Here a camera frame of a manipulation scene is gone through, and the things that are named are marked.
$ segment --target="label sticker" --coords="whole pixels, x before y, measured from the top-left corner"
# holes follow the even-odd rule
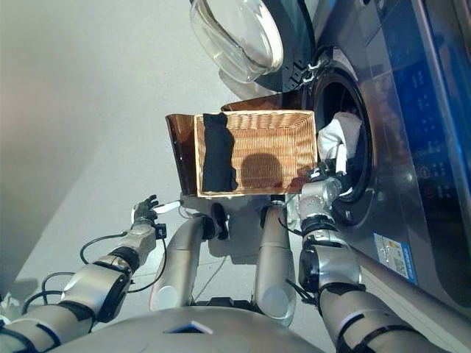
[[[376,233],[373,233],[373,235],[375,237],[375,246],[378,251],[380,263],[416,285],[417,278],[415,276],[411,248],[409,245]]]

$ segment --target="brown basket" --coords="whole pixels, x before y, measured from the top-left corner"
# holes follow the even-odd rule
[[[202,191],[205,162],[203,115],[194,117],[196,189],[201,197],[299,193],[317,162],[314,112],[242,110],[225,112],[234,137],[232,167],[237,189]]]

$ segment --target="black cable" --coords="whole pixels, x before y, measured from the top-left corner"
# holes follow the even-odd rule
[[[36,293],[34,296],[32,296],[31,298],[29,298],[28,300],[24,302],[23,310],[21,311],[21,314],[22,315],[26,314],[28,312],[29,305],[40,296],[44,296],[44,295],[49,296],[52,294],[59,296],[62,294],[62,291],[61,290],[45,290],[44,292]]]
[[[295,235],[299,235],[299,236],[302,236],[302,232],[295,229],[295,230],[292,230],[292,229],[289,229],[288,226],[286,226],[285,224],[283,224],[283,222],[278,218],[278,222],[281,224],[281,226],[286,229],[288,232],[291,232]]]
[[[83,252],[85,251],[86,248],[88,248],[90,245],[95,244],[101,240],[105,239],[111,239],[111,238],[120,238],[124,237],[127,234],[127,232],[122,232],[121,234],[114,234],[114,235],[105,235],[104,237],[99,237],[93,240],[90,240],[88,243],[86,243],[82,248],[80,249],[80,259],[83,261],[84,264],[88,264],[88,261],[85,259],[85,256],[83,255]]]
[[[317,306],[317,299],[315,296],[312,296],[307,291],[305,291],[304,289],[302,289],[300,286],[298,286],[296,283],[293,283],[289,279],[286,279],[286,283],[292,286],[293,289],[300,295],[303,303]]]
[[[143,286],[142,288],[127,291],[128,293],[141,292],[142,290],[147,289],[148,287],[151,287],[152,285],[154,285],[162,277],[162,274],[165,271],[165,265],[167,264],[167,244],[165,242],[165,239],[162,239],[162,243],[163,243],[163,256],[164,256],[163,266],[157,278],[155,278],[152,282],[150,282],[148,285]]]
[[[41,283],[41,293],[43,294],[43,301],[44,305],[47,305],[47,295],[46,295],[46,283],[49,281],[52,277],[56,276],[73,276],[75,275],[75,272],[54,272],[53,274],[48,275],[45,279],[43,279],[43,283]]]

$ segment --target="wire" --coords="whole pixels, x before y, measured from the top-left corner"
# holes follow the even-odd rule
[[[298,293],[300,295],[301,300],[302,300],[303,303],[317,306],[317,299],[316,299],[315,296],[312,296],[311,294],[306,292],[304,289],[302,289],[301,287],[296,285],[296,283],[293,283],[289,279],[286,279],[286,283],[288,283],[290,286],[292,286],[293,289],[296,291],[296,293]]]
[[[43,283],[41,283],[41,293],[43,294],[43,301],[44,305],[47,305],[47,294],[46,294],[46,283],[49,281],[52,277],[56,276],[73,276],[75,275],[75,272],[54,272],[53,274],[48,275],[45,279],[43,279]]]
[[[178,207],[178,214],[179,214],[182,218],[184,218],[184,219],[191,219],[191,217],[188,215],[188,212],[186,212],[186,208],[185,208],[185,213],[186,213],[186,215],[184,215],[184,214],[182,213],[182,208],[184,208],[184,207],[183,207],[183,206],[179,206],[179,207]]]
[[[88,243],[86,243],[82,248],[80,249],[80,259],[83,261],[84,264],[88,264],[88,261],[85,259],[85,256],[83,255],[83,252],[85,251],[86,248],[88,248],[90,245],[98,243],[101,240],[105,239],[111,239],[111,238],[120,238],[124,237],[127,234],[127,232],[122,232],[121,234],[114,234],[114,235],[105,235],[104,237],[99,237],[93,240],[90,240]]]
[[[297,230],[297,229],[294,229],[294,230],[289,229],[288,226],[286,226],[285,224],[283,224],[283,222],[282,222],[279,218],[278,218],[278,222],[279,222],[279,223],[281,224],[281,226],[282,226],[284,229],[286,229],[288,232],[291,232],[291,233],[293,233],[293,234],[295,234],[295,235],[300,235],[300,236],[302,236],[302,233],[301,233],[299,230]]]
[[[225,261],[227,259],[227,255],[224,256],[224,259],[221,261],[221,264],[219,267],[214,271],[214,273],[211,275],[209,280],[206,282],[206,284],[203,286],[203,288],[199,291],[197,295],[194,297],[194,301],[198,300],[198,298],[201,296],[201,294],[205,291],[206,287],[209,286],[210,282],[213,280],[213,278],[218,274],[218,272],[221,270],[222,266],[224,265]]]
[[[145,285],[145,286],[143,286],[142,288],[139,288],[139,289],[129,290],[129,291],[127,291],[128,293],[141,292],[142,290],[153,286],[162,277],[162,274],[165,271],[165,266],[167,264],[167,244],[165,242],[165,239],[162,239],[162,243],[163,243],[163,266],[162,266],[162,270],[160,271],[159,275],[152,282],[150,282],[148,285]]]
[[[40,296],[49,296],[52,294],[59,296],[62,294],[62,291],[61,290],[45,290],[44,292],[36,293],[34,296],[32,296],[31,298],[29,298],[28,300],[24,302],[23,310],[21,311],[21,314],[22,315],[26,314],[28,312],[29,305]]]

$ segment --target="front-loading washing machine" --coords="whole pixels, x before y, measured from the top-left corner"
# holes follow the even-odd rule
[[[318,130],[338,111],[362,120],[353,192],[333,204],[343,235],[471,317],[469,3],[194,0],[191,16],[234,80],[296,90]]]

